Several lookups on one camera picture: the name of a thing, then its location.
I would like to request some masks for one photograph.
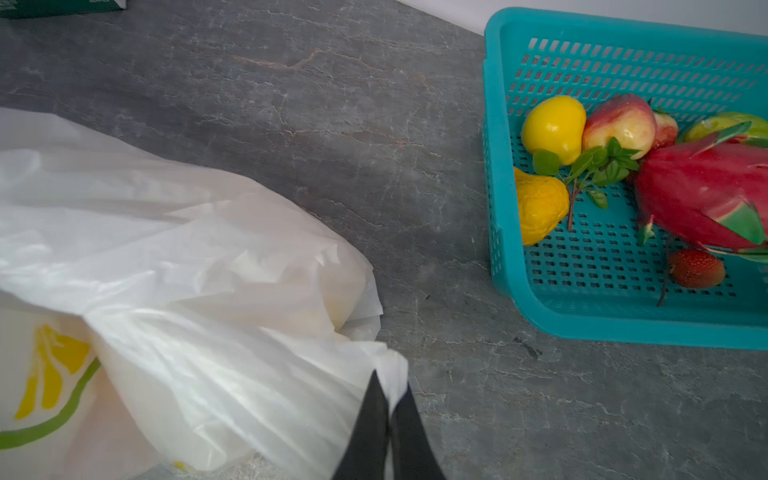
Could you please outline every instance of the lemon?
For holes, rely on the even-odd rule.
[[[580,101],[565,95],[552,97],[528,114],[520,138],[525,150],[532,154],[549,150],[560,157],[562,165],[570,165],[581,154],[586,123],[587,112]]]
[[[529,175],[515,168],[523,245],[540,242],[568,213],[568,190],[554,177]]]

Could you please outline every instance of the yellow printed logo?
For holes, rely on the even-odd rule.
[[[61,396],[61,373],[54,363],[62,365],[70,375],[78,372],[85,363],[85,357],[91,346],[70,336],[61,335],[48,325],[35,330],[35,357],[27,378],[27,389],[22,403],[18,406],[16,420],[21,420],[34,412],[38,404],[38,388],[42,387],[41,403],[44,409],[52,409]]]
[[[48,325],[35,329],[35,349],[27,386],[18,405],[14,420],[30,416],[38,407],[53,409],[61,397],[62,374],[73,376],[85,364],[91,346],[70,336],[62,335]],[[94,359],[72,389],[69,399],[53,418],[25,429],[0,431],[0,450],[13,449],[49,435],[64,425],[77,410],[88,380],[98,370]]]
[[[173,466],[181,470],[182,472],[189,473],[190,468],[189,466],[184,462],[179,462],[178,460],[173,463]]]

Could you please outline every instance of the green stripe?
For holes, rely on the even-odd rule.
[[[78,380],[77,385],[74,386],[67,404],[64,405],[61,411],[52,419],[48,419],[43,423],[33,425],[26,429],[0,431],[0,450],[15,449],[30,442],[34,442],[37,439],[41,439],[46,435],[50,435],[61,428],[61,426],[64,425],[78,409],[80,397],[83,395],[88,380],[91,379],[100,366],[101,362],[99,362],[98,359],[94,359],[94,361],[91,362],[85,370],[85,373],[83,373],[83,376]]]

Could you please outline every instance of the stone surface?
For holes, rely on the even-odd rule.
[[[129,3],[0,23],[0,105],[252,177],[349,239],[448,478],[768,478],[768,353],[557,339],[494,291],[481,37],[394,0]]]

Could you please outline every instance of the blue plastic basket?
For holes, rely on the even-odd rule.
[[[556,336],[768,349],[766,267],[727,259],[721,286],[671,283],[656,307],[664,237],[657,231],[655,241],[637,245],[631,191],[607,188],[608,210],[578,201],[576,233],[562,222],[523,247],[513,173],[513,165],[531,172],[519,138],[525,116],[555,95],[573,96],[590,112],[615,94],[635,93],[671,112],[681,128],[719,111],[768,118],[768,38],[507,8],[488,22],[485,46],[483,148],[496,288]]]

